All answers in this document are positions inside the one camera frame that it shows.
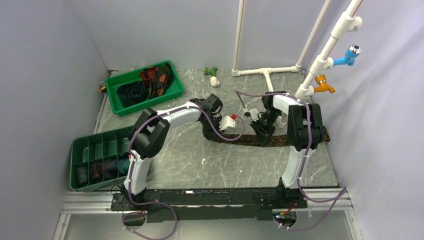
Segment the brown patterned necktie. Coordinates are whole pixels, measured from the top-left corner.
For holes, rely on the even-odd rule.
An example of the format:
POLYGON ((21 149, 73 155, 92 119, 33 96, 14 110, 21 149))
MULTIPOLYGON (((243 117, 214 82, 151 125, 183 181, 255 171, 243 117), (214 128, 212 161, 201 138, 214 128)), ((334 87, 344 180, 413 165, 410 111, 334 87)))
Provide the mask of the brown patterned necktie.
POLYGON ((202 128, 202 133, 205 139, 216 142, 226 143, 241 146, 253 146, 253 147, 286 147, 289 146, 288 135, 274 135, 275 128, 266 130, 260 130, 257 134, 243 134, 240 138, 234 141, 227 141, 219 137, 213 130, 202 128))

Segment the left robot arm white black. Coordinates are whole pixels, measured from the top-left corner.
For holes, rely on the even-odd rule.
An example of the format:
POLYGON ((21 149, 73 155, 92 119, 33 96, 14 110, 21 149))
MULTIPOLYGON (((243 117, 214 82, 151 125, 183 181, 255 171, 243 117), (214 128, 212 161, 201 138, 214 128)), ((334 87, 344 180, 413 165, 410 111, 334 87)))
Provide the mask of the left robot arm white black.
POLYGON ((178 107, 155 111, 142 111, 129 135, 129 171, 121 193, 124 204, 131 210, 139 209, 144 203, 147 174, 153 160, 163 148, 168 132, 188 123, 199 122, 207 140, 214 140, 221 133, 221 110, 223 103, 211 94, 207 98, 193 98, 178 107))

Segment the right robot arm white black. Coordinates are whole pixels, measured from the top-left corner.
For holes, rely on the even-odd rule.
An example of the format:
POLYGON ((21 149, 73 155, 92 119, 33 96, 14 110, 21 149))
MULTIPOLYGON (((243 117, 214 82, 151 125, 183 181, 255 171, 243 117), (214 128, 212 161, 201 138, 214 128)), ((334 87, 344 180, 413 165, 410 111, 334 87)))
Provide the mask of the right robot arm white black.
POLYGON ((275 194, 276 203, 287 208, 295 201, 295 194, 306 197, 302 188, 303 171, 325 136, 321 107, 317 103, 304 102, 285 91, 267 92, 261 95, 261 100, 265 112, 250 124, 258 137, 259 146, 263 147, 271 141, 277 117, 282 114, 287 116, 286 135, 290 153, 280 179, 284 189, 275 194))

